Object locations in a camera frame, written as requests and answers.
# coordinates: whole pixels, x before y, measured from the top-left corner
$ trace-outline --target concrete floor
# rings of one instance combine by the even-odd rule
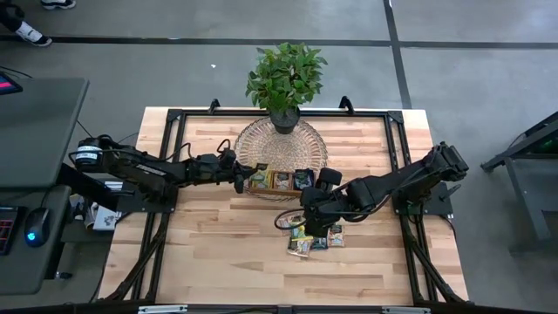
[[[75,10],[54,12],[37,2],[20,1],[28,21],[57,36],[390,39],[382,0],[81,0]],[[558,42],[558,2],[552,0],[391,4],[400,40]],[[311,106],[334,107],[348,95],[356,107],[402,107],[390,47],[337,43],[322,48],[330,66],[323,71],[323,94]],[[523,239],[528,222],[505,169],[488,175],[479,168],[518,133],[558,109],[557,52],[401,50],[412,107],[426,109],[434,140],[454,144],[471,167],[453,206],[466,285],[477,304],[558,311],[556,259],[509,255],[507,247]],[[238,44],[37,49],[0,43],[0,65],[41,78],[90,79],[80,120],[90,132],[114,138],[137,132],[146,106],[208,106],[213,98],[223,106],[250,106],[244,86],[255,55],[255,45]],[[77,129],[71,147],[84,136]],[[106,245],[68,249],[65,260],[75,278],[48,283],[36,296],[2,297],[0,307],[88,301],[107,250]]]

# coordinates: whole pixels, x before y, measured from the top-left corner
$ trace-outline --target wooden table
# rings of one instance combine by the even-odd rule
[[[159,154],[167,109],[146,109],[139,131],[139,150]],[[419,160],[432,147],[425,111],[404,110],[403,115],[411,158]],[[254,119],[257,118],[191,117],[184,141],[192,143],[192,155],[212,153],[224,139],[234,143]],[[344,181],[391,171],[381,119],[304,119],[322,135],[329,154],[328,167],[341,171]],[[400,153],[397,132],[394,136]],[[186,152],[182,153],[182,159],[185,156]],[[287,254],[288,238],[273,226],[275,216],[287,208],[299,208],[299,204],[238,195],[227,184],[182,189],[167,233],[157,302],[412,303],[401,228],[391,204],[363,222],[342,222],[346,226],[346,247],[312,251],[307,259]],[[145,220],[144,214],[132,214],[116,228],[99,297],[110,294],[136,263]],[[433,264],[456,293],[466,299],[450,227],[438,217],[426,216],[425,229]],[[142,293],[148,286],[150,267],[146,269]],[[417,269],[421,291],[426,296],[422,267]]]

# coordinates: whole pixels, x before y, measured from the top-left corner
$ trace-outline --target white sneaker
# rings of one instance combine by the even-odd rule
[[[41,4],[43,5],[43,8],[47,10],[67,10],[76,6],[76,2],[74,0],[41,0]]]
[[[37,47],[48,47],[52,44],[52,39],[41,34],[39,31],[30,27],[26,22],[22,22],[19,29],[16,31],[24,41],[35,45]]]

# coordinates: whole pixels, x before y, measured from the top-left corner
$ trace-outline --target glass plate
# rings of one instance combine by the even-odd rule
[[[258,119],[246,126],[236,139],[237,160],[246,166],[255,167],[267,163],[268,169],[294,172],[310,168],[318,172],[326,167],[328,152],[320,134],[304,120],[299,120],[291,134],[279,134],[269,117]],[[284,195],[260,195],[250,193],[248,181],[244,189],[269,201],[290,201],[296,197]]]

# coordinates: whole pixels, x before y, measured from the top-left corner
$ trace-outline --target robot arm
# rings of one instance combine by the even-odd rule
[[[304,207],[305,230],[312,236],[326,236],[328,228],[344,218],[361,222],[382,208],[391,198],[396,208],[428,199],[440,181],[460,181],[469,169],[455,147],[442,142],[422,160],[383,175],[370,175],[341,182],[338,171],[324,168],[316,185],[305,188],[300,198]]]
[[[180,150],[162,160],[135,147],[120,145],[108,135],[100,135],[81,140],[78,151],[69,157],[79,172],[114,175],[137,186],[149,201],[163,201],[169,188],[208,183],[234,183],[236,192],[242,193],[244,180],[256,171],[236,161],[229,140],[217,148],[219,155],[203,154],[194,158],[189,143],[180,149],[186,146],[190,158],[168,162]]]

